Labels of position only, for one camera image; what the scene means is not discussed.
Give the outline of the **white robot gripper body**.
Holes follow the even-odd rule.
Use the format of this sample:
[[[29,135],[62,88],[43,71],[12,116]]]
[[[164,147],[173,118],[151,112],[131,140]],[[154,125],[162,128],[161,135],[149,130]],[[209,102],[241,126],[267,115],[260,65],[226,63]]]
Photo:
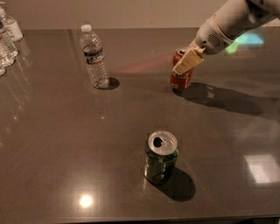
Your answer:
[[[230,46],[233,40],[221,30],[215,17],[210,17],[197,31],[195,39],[189,48],[198,49],[206,55],[220,53]]]

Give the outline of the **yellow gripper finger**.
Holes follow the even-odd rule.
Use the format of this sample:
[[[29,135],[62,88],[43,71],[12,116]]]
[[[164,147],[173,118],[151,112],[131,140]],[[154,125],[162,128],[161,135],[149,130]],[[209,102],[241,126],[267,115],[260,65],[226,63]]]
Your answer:
[[[172,68],[176,75],[183,75],[189,70],[196,67],[204,61],[204,48],[191,47],[186,49],[178,49],[176,53],[179,56],[178,62]]]

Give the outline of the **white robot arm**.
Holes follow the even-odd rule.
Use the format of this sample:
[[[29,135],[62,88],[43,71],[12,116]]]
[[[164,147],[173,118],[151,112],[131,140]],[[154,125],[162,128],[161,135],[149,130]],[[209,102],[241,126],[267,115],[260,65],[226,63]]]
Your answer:
[[[243,33],[280,17],[280,0],[227,0],[197,31],[172,71],[183,75],[204,60],[220,53]]]

